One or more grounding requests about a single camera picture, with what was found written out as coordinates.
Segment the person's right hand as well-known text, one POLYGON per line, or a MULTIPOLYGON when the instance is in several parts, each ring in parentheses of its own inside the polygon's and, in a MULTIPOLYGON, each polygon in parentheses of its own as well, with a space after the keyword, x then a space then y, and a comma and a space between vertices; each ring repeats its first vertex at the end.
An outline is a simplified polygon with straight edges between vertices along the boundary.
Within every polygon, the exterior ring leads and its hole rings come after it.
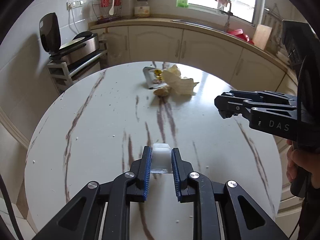
POLYGON ((297 176, 297 167, 301 167, 311 173, 311 183, 315 189, 319 189, 319 153, 309 153, 299 149, 293 149, 293 142, 287 140, 290 148, 287 152, 286 176, 289 182, 297 176))

